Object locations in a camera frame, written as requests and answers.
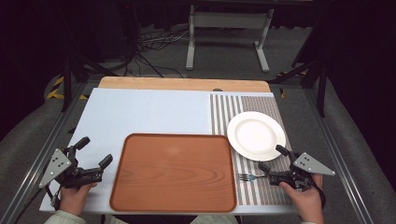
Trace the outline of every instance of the fork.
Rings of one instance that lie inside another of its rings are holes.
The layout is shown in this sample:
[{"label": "fork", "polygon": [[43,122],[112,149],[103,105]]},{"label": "fork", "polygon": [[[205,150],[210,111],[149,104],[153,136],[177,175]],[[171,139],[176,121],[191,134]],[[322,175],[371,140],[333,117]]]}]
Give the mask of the fork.
[{"label": "fork", "polygon": [[253,175],[253,174],[238,174],[238,178],[244,181],[252,181],[258,177],[265,177],[266,175]]}]

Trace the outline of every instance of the metal stand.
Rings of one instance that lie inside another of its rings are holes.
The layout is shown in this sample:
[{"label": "metal stand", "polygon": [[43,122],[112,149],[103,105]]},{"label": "metal stand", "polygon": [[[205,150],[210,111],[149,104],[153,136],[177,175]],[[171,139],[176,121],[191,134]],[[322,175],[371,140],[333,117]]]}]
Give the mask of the metal stand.
[{"label": "metal stand", "polygon": [[256,41],[255,49],[259,57],[260,65],[264,73],[270,71],[268,62],[265,59],[262,47],[265,37],[267,37],[274,10],[269,9],[267,14],[246,14],[246,13],[216,13],[216,12],[195,12],[195,6],[190,9],[190,42],[187,52],[186,69],[192,70],[195,52],[195,27],[223,27],[223,28],[244,28],[261,29],[260,41]]},{"label": "metal stand", "polygon": [[281,82],[299,75],[303,71],[308,70],[305,77],[301,80],[301,85],[303,89],[312,88],[315,82],[319,78],[319,85],[318,85],[318,99],[317,99],[317,108],[319,114],[324,118],[324,97],[326,91],[326,79],[327,79],[327,70],[325,63],[313,61],[310,63],[305,63],[300,65],[293,70],[289,71],[288,73],[282,73],[280,77],[277,77],[272,80],[266,80],[268,84],[280,84]]}]

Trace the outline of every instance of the brown tray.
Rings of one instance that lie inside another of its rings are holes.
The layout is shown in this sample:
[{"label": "brown tray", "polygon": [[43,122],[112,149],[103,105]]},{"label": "brown tray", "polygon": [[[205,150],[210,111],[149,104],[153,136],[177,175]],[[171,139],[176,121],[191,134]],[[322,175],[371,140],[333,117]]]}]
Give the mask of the brown tray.
[{"label": "brown tray", "polygon": [[110,206],[119,212],[233,211],[236,197],[228,139],[200,134],[129,135]]}]

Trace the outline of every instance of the finger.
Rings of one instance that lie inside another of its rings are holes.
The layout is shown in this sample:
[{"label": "finger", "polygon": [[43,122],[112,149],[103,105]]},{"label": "finger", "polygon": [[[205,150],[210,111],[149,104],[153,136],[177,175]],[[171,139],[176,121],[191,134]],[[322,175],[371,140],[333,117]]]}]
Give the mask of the finger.
[{"label": "finger", "polygon": [[88,194],[88,192],[90,191],[91,188],[94,188],[96,186],[94,184],[87,184],[87,185],[83,185],[79,188],[78,190],[78,195],[80,196],[86,196]]},{"label": "finger", "polygon": [[323,175],[314,174],[312,175],[312,179],[315,181],[320,189],[323,189]]},{"label": "finger", "polygon": [[279,186],[289,195],[289,197],[294,198],[294,195],[297,193],[297,191],[292,188],[288,183],[286,182],[280,182]]}]

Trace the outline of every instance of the gray floor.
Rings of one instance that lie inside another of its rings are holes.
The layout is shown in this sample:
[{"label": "gray floor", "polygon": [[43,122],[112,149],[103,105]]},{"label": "gray floor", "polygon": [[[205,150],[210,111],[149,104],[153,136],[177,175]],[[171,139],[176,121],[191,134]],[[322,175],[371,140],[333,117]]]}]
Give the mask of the gray floor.
[{"label": "gray floor", "polygon": [[[239,35],[231,36],[219,31],[203,31],[196,37],[194,69],[185,70],[188,42],[180,39],[161,50],[149,50],[142,53],[153,65],[169,67],[179,71],[183,77],[221,78],[221,79],[272,79],[279,72],[291,70],[291,62],[304,43],[310,29],[271,29],[264,45],[264,52],[270,65],[270,73],[261,71],[254,50],[253,41],[259,34],[245,30]],[[146,65],[139,67],[132,61],[128,68],[132,73],[128,76],[156,77],[156,73]],[[179,77],[172,70],[158,70],[165,77]],[[121,69],[116,73],[123,75]],[[54,79],[43,92],[47,96]],[[91,76],[84,86],[84,94],[89,94],[98,85],[100,75]],[[279,94],[279,86],[271,85],[281,113],[285,128],[294,150],[306,151],[324,164],[337,171],[337,176],[326,176],[324,190],[327,205],[324,215],[327,223],[395,223],[396,197],[395,192],[379,169],[370,148],[367,146],[359,129],[337,98],[336,92],[328,82],[326,91],[326,119],[318,119],[316,110],[309,101],[310,93],[298,85],[282,86],[285,97]],[[66,147],[72,137],[70,130],[78,124],[79,116],[86,100],[76,100],[64,125],[56,134],[52,143],[49,135],[53,135],[53,127],[62,114],[63,101],[48,99],[41,107],[21,121],[0,143],[0,214],[7,211],[14,196],[21,193],[21,184],[29,175],[29,168],[34,164],[37,154],[51,144],[55,147]],[[332,139],[323,132],[323,123],[327,125]],[[332,140],[339,149],[346,170],[338,170],[340,163],[334,157]],[[20,223],[43,223],[50,214],[38,211],[43,192],[33,201],[21,217]],[[369,216],[361,217],[366,209]],[[100,223],[100,216],[85,214],[88,223]],[[245,216],[248,223],[299,223],[296,214],[285,216]]]}]

